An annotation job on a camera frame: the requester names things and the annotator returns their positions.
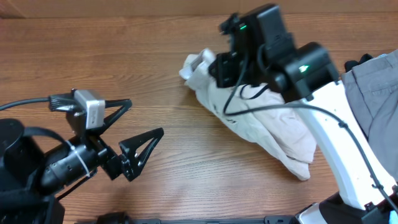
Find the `black garment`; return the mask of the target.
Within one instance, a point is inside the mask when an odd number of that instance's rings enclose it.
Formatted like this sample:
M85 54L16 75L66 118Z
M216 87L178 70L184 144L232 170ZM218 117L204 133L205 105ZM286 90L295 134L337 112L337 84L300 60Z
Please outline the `black garment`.
M362 63L367 62L371 59L373 59L373 56L369 54L364 54L359 61L349 60L344 64L345 72L349 72L350 70L352 70L353 67L361 65Z

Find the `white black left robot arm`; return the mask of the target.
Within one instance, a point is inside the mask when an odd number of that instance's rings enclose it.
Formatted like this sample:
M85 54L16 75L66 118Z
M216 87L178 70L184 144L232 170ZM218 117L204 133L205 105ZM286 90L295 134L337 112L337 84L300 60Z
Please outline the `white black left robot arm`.
M1 223L62 223L65 208L60 200L94 177L101 167L110 179L140 176L147 160L164 135L162 128L119 142L117 155L101 135L125 112L129 99L106 101L118 110L105 117L102 126L85 127L88 110L77 100L34 98L8 107L48 102L52 111L64 111L75 136L65 140L40 127L25 127L17 119L1 120Z

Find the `grey shorts pile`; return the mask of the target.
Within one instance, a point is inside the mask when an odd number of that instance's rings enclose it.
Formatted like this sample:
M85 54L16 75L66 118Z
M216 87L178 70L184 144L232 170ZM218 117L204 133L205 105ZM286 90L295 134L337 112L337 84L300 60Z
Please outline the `grey shorts pile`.
M397 179L397 51L341 76L351 110L375 156Z

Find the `beige cargo shorts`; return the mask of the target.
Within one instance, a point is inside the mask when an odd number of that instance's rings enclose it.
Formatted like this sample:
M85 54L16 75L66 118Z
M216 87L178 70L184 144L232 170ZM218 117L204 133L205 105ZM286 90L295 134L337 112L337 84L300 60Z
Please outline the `beige cargo shorts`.
M200 104L232 132L260 145L271 156L280 160L298 179L310 178L309 165L313 162L317 142L294 110L265 110L239 116L223 114L223 108L230 96L233 99L227 106L228 112L265 105L282 105L284 100L280 94L266 90L255 98L254 95L260 90L258 87L241 85L236 93L232 92L232 88L218 88L208 69L205 71L204 67L199 67L192 71L189 55L179 75L185 80L185 85L195 92Z

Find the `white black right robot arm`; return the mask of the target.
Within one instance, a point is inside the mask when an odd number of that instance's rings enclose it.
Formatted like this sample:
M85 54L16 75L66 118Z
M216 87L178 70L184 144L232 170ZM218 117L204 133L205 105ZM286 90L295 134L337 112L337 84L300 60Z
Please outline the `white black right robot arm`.
M259 86L280 93L312 133L338 184L337 193L296 215L267 223L392 223L397 184L370 148L349 107L328 51L316 42L296 48L278 5L266 4L221 23L230 50L209 73L220 88Z

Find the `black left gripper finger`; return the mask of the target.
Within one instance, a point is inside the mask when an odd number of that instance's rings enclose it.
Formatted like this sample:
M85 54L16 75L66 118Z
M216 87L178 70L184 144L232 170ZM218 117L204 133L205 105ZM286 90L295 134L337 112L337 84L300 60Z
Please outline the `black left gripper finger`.
M90 132L95 135L102 135L109 127L111 127L125 112L131 109L132 101L130 99L122 99L122 100L106 100L105 108L114 108L118 107L119 109L105 117L104 123L99 128L91 129Z
M164 136L164 129L157 128L125 139L119 143L122 154L121 170L125 178L132 182L139 177L152 151Z

